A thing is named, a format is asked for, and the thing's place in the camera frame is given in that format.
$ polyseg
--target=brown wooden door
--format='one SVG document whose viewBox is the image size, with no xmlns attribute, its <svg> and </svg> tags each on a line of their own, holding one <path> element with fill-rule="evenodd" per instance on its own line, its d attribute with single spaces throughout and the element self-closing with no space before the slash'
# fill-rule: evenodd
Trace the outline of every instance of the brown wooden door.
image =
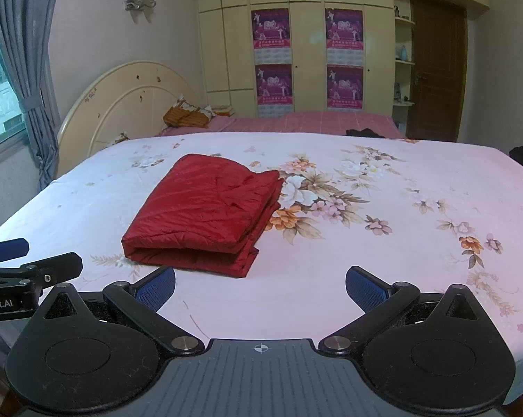
<svg viewBox="0 0 523 417">
<path fill-rule="evenodd" d="M 411 0 L 411 94 L 407 136 L 455 142 L 466 79 L 466 10 L 438 0 Z"/>
</svg>

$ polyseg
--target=curtain tieback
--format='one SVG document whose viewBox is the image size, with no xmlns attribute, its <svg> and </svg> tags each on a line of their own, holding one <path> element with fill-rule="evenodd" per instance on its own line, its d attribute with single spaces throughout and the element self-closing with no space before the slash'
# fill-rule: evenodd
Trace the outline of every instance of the curtain tieback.
<svg viewBox="0 0 523 417">
<path fill-rule="evenodd" d="M 39 108 L 43 105 L 43 97 L 41 96 L 41 90 L 33 93 L 31 96 L 28 96 L 18 102 L 20 106 L 20 111 L 22 113 L 28 113 L 29 111 Z"/>
</svg>

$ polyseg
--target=curved headboard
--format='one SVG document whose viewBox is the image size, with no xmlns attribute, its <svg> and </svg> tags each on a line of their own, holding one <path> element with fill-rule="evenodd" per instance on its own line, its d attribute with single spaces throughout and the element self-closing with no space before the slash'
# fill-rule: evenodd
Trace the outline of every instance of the curved headboard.
<svg viewBox="0 0 523 417">
<path fill-rule="evenodd" d="M 74 103 L 58 133 L 57 177 L 126 133 L 130 139 L 155 136 L 178 97 L 197 104 L 184 79 L 151 61 L 123 64 L 95 80 Z"/>
</svg>

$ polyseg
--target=window sill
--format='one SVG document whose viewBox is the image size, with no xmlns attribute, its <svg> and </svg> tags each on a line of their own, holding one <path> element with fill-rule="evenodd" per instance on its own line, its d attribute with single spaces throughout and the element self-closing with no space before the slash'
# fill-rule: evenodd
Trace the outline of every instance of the window sill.
<svg viewBox="0 0 523 417">
<path fill-rule="evenodd" d="M 3 133 L 0 136 L 0 163 L 23 146 L 28 145 L 28 133 L 26 132 L 25 126 Z"/>
</svg>

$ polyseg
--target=pink bedding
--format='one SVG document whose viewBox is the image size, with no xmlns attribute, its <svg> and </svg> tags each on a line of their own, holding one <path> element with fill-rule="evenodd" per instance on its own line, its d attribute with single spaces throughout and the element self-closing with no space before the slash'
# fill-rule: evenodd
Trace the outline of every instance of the pink bedding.
<svg viewBox="0 0 523 417">
<path fill-rule="evenodd" d="M 390 117 L 379 114 L 334 111 L 307 111 L 287 114 L 281 118 L 260 119 L 215 116 L 211 119 L 207 128 L 167 127 L 159 133 L 159 136 L 181 136 L 204 132 L 286 132 L 345 135 L 347 130 L 363 130 L 364 128 L 369 128 L 386 138 L 404 138 Z"/>
</svg>

